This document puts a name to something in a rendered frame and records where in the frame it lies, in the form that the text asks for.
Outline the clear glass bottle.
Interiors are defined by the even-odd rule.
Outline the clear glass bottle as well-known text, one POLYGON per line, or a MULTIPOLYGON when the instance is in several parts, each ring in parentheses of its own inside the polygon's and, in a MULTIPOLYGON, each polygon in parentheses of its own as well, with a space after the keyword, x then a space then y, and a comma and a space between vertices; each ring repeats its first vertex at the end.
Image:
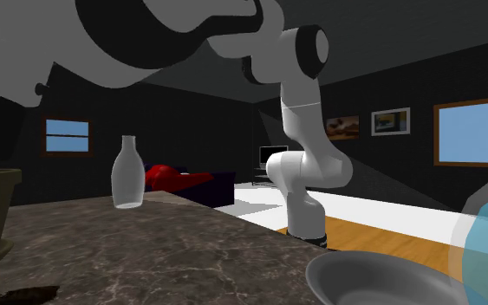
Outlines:
POLYGON ((145 168, 132 135, 121 137, 121 150, 111 173, 114 207, 133 209, 142 205, 145 189, 145 168))

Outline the dark sofa with red blanket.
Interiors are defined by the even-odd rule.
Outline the dark sofa with red blanket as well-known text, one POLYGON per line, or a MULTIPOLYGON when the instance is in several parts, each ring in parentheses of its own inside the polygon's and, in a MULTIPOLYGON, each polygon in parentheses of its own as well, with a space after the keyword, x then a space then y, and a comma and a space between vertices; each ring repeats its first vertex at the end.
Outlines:
POLYGON ((185 167, 145 163, 145 191, 166 191, 211 208, 234 204, 235 172, 189 173, 185 167))

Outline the grey bowl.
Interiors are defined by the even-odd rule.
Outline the grey bowl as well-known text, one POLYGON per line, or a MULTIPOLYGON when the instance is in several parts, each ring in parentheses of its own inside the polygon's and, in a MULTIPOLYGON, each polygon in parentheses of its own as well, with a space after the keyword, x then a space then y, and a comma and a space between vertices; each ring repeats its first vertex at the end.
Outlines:
POLYGON ((469 305, 463 285, 435 269, 368 251, 333 251, 306 269, 324 305, 469 305))

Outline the small window with wooden frame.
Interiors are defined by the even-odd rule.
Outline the small window with wooden frame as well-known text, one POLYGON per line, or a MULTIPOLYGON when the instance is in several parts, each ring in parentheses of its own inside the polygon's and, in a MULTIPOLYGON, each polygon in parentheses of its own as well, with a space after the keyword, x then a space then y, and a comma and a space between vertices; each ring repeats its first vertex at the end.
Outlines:
POLYGON ((91 122, 45 118, 43 121, 44 157, 92 157, 91 122))

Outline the brown landscape wall picture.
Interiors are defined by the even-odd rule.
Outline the brown landscape wall picture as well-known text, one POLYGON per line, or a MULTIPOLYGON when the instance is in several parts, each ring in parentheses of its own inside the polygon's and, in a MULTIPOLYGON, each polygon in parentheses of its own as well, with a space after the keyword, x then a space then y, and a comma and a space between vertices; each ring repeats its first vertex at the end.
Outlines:
POLYGON ((354 140, 359 138, 359 117, 346 116, 327 119, 326 134, 330 140, 354 140))

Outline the white framed wall picture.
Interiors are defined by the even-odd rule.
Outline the white framed wall picture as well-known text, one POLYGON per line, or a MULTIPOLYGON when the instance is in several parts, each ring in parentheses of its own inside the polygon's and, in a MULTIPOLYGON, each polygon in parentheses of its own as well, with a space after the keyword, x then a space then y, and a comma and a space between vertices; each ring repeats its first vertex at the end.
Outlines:
POLYGON ((409 107, 375 111, 371 113, 371 135, 391 136, 411 133, 409 107))

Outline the large window with wooden frame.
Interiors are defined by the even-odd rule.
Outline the large window with wooden frame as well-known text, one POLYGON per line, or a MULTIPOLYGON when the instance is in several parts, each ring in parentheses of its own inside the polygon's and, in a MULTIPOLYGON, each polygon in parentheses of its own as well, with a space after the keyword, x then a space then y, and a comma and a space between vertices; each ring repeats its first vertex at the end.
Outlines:
POLYGON ((488 167, 488 98, 433 107, 433 164, 488 167))

